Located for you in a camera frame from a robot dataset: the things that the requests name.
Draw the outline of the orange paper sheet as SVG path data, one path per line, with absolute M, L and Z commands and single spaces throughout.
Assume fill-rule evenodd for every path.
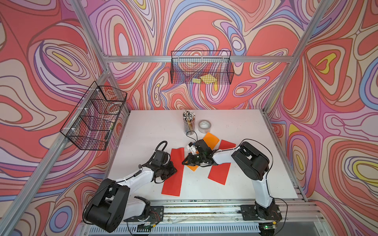
M 218 144 L 218 142 L 220 141 L 216 136 L 214 136 L 213 134 L 211 133 L 207 133 L 203 140 L 206 142 L 206 144 L 213 150 L 213 151 L 216 151 L 215 147 L 216 145 Z M 197 167 L 199 166 L 189 166 L 193 171 L 197 169 Z

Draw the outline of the red paper sheet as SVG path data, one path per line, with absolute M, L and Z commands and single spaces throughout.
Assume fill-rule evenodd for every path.
M 182 164 L 185 158 L 184 148 L 172 149 L 170 155 L 177 172 L 164 182 L 161 193 L 163 195 L 179 197 L 184 173 L 184 165 Z
M 234 147 L 236 147 L 234 143 L 231 143 L 225 140 L 221 140 L 220 145 L 219 145 L 219 149 L 229 149 L 229 148 L 234 148 Z M 219 184 L 225 185 L 230 166 L 231 166 L 230 163 L 224 163 L 221 165 L 212 166 L 208 175 L 208 179 L 214 182 L 217 182 Z

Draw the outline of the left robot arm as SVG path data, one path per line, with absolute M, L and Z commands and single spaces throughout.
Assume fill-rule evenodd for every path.
M 150 220 L 151 202 L 132 194 L 141 187 L 161 179 L 163 182 L 177 173 L 170 154 L 156 150 L 152 158 L 139 165 L 138 171 L 118 180 L 105 179 L 83 210 L 83 221 L 108 233 L 129 219 Z

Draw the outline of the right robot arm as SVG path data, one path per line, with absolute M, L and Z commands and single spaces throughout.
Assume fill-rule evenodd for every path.
M 209 167 L 222 164 L 236 163 L 243 173 L 252 180 L 255 197 L 256 214 L 259 218 L 266 218 L 276 206 L 270 195 L 267 175 L 272 167 L 270 159 L 255 146 L 250 144 L 252 139 L 244 139 L 233 148 L 211 149 L 203 139 L 189 143 L 190 153 L 182 161 L 184 166 Z

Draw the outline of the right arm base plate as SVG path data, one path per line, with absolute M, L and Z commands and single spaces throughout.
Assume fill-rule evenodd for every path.
M 241 205 L 239 214 L 242 214 L 244 221 L 281 221 L 283 219 L 281 211 L 276 204 L 268 208 L 260 205 Z

